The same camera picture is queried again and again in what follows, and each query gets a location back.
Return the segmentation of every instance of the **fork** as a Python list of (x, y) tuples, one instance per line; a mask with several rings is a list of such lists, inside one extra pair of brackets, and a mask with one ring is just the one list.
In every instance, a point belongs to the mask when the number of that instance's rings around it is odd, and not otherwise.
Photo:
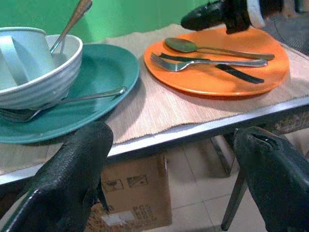
[(6, 120), (9, 120), (11, 122), (29, 122), (34, 117), (36, 117), (41, 111), (46, 110), (48, 108), (54, 107), (59, 104), (65, 104), (69, 102), (77, 102), (77, 101), (84, 101), (89, 99), (96, 99), (96, 98), (105, 98), (105, 97), (111, 97), (111, 96), (119, 96), (126, 92), (126, 87), (122, 86), (119, 88), (112, 89), (110, 91), (92, 94), (92, 95), (86, 95), (78, 98), (71, 98), (71, 99), (62, 99), (59, 101), (55, 101), (49, 104), (46, 104), (39, 109), (31, 110), (31, 109), (20, 109), (20, 110), (14, 110), (14, 109), (3, 109), (0, 108), (0, 117)]
[(192, 60), (188, 62), (170, 63), (156, 54), (152, 53), (150, 55), (152, 62), (156, 63), (161, 68), (171, 71), (178, 72), (187, 68), (191, 64), (225, 64), (225, 65), (235, 65), (235, 66), (246, 66), (246, 67), (264, 67), (267, 65), (267, 60), (265, 59), (254, 59), (246, 61), (225, 61), (225, 60)]

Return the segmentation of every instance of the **printed label on box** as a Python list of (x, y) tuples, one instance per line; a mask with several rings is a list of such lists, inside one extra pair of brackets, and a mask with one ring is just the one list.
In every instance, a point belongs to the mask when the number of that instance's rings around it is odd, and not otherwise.
[(130, 188), (135, 188), (148, 184), (146, 175), (129, 177), (127, 178), (127, 183), (129, 184)]
[(139, 220), (146, 220), (148, 224), (157, 221), (149, 204), (133, 207), (133, 211)]
[(120, 179), (105, 181), (102, 183), (102, 185), (106, 192), (113, 192), (113, 191), (124, 189), (124, 186)]
[(111, 214), (107, 217), (101, 217), (108, 226), (112, 225), (124, 225), (127, 221), (134, 220), (134, 216), (131, 211), (125, 211), (118, 214)]

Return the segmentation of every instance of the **cutlery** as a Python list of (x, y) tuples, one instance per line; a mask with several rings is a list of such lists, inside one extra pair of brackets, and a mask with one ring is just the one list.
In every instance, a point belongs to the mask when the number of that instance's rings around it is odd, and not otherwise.
[(246, 58), (266, 59), (266, 60), (272, 60), (275, 58), (274, 54), (268, 54), (268, 53), (239, 52), (239, 51), (232, 51), (232, 50), (227, 50), (223, 48), (207, 47), (207, 46), (198, 47), (194, 42), (185, 40), (185, 39), (180, 39), (180, 38), (167, 38), (165, 39), (165, 43), (169, 47), (173, 48), (174, 50), (180, 51), (180, 52), (195, 52), (199, 49), (208, 49), (208, 50), (226, 52), (226, 53), (230, 53), (236, 56), (246, 57)]
[[(165, 58), (165, 59), (170, 59), (170, 60), (175, 60), (175, 61), (184, 61), (184, 62), (187, 62), (187, 61), (191, 61), (191, 60), (196, 60), (197, 58), (191, 58), (191, 57), (176, 57), (176, 56), (170, 56), (170, 55), (167, 55), (165, 53), (161, 53), (161, 55), (159, 55), (161, 58)], [(248, 75), (244, 72), (241, 72), (237, 69), (234, 69), (232, 68), (231, 66), (228, 66), (228, 65), (225, 65), (225, 64), (218, 64), (215, 66), (216, 68), (228, 73), (228, 74), (231, 74), (241, 80), (244, 80), (244, 81), (247, 81), (247, 82), (250, 82), (250, 83), (253, 83), (253, 84), (259, 84), (259, 83), (263, 83), (264, 80), (263, 79), (260, 79), (260, 78), (257, 78), (257, 77), (254, 77), (254, 76), (251, 76), (251, 75)]]
[(59, 101), (55, 101), (49, 104), (46, 104), (42, 106), (39, 109), (36, 110), (30, 110), (30, 109), (21, 109), (21, 110), (13, 110), (13, 109), (1, 109), (0, 108), (0, 117), (12, 121), (12, 122), (29, 122), (32, 120), (35, 116), (37, 116), (41, 111), (51, 108), (55, 105), (59, 104), (65, 104), (69, 102), (77, 102), (77, 101), (83, 101), (83, 100), (89, 100), (89, 99), (96, 99), (96, 98), (105, 98), (105, 97), (111, 97), (111, 96), (119, 96), (126, 92), (126, 87), (120, 87), (116, 89), (112, 89), (110, 91), (92, 94), (92, 95), (86, 95), (78, 98), (71, 98), (71, 99), (63, 99)]
[(267, 65), (267, 60), (264, 59), (256, 59), (256, 60), (248, 60), (248, 61), (219, 61), (219, 60), (192, 60), (188, 62), (179, 62), (179, 63), (170, 63), (156, 54), (152, 53), (150, 56), (152, 62), (159, 65), (161, 68), (171, 71), (178, 72), (184, 70), (189, 65), (192, 64), (226, 64), (226, 65), (237, 65), (237, 66), (249, 66), (249, 67), (263, 67)]
[(91, 8), (92, 6), (92, 0), (80, 0), (77, 4), (77, 7), (74, 10), (74, 13), (72, 14), (68, 24), (63, 29), (62, 33), (50, 49), (51, 53), (54, 53), (55, 49), (58, 47), (58, 45), (61, 43), (63, 38), (66, 37), (67, 33), (71, 28), (84, 16), (84, 14)]

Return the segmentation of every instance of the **light blue cup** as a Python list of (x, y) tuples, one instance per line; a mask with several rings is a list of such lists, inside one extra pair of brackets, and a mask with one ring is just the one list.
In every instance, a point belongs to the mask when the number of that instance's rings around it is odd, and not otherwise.
[(0, 90), (27, 83), (54, 68), (45, 31), (0, 28)]

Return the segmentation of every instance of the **orange plate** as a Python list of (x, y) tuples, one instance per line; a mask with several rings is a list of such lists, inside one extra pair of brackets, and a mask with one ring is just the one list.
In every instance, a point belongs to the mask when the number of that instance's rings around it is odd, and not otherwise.
[(225, 33), (225, 28), (204, 30), (184, 34), (179, 38), (195, 42), (198, 46), (212, 46), (235, 51), (256, 53), (272, 53), (275, 59), (268, 62), (266, 67), (236, 67), (234, 68), (249, 75), (265, 80), (262, 84), (252, 84), (234, 77), (213, 65), (196, 64), (180, 72), (168, 72), (153, 64), (151, 53), (160, 55), (164, 52), (172, 56), (193, 58), (209, 58), (212, 60), (246, 60), (234, 56), (214, 54), (211, 50), (182, 53), (167, 47), (164, 41), (155, 43), (147, 48), (144, 61), (149, 71), (163, 83), (179, 90), (215, 96), (248, 96), (265, 93), (284, 82), (289, 73), (289, 59), (281, 45), (267, 33), (250, 28), (245, 32), (232, 35)]

